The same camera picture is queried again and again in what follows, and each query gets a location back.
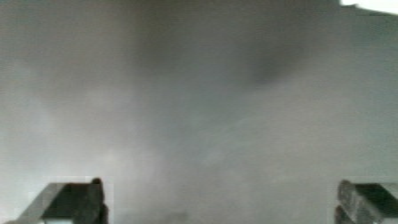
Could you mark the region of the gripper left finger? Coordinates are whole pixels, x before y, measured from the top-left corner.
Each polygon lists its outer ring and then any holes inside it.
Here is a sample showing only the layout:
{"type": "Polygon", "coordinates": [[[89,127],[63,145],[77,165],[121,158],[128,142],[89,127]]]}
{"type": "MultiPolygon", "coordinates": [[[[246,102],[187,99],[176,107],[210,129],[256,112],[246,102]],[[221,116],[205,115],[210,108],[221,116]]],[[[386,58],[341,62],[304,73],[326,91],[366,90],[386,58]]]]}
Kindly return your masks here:
{"type": "Polygon", "coordinates": [[[87,183],[50,183],[16,224],[109,224],[102,179],[87,183]]]}

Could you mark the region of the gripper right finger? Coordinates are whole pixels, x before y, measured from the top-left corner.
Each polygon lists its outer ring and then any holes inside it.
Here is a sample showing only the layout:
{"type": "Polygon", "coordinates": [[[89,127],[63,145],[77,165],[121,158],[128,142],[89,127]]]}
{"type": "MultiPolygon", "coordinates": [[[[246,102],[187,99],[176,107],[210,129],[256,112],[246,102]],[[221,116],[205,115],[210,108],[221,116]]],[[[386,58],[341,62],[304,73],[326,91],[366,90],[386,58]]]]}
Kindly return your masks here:
{"type": "Polygon", "coordinates": [[[334,224],[398,224],[398,183],[340,182],[334,224]]]}

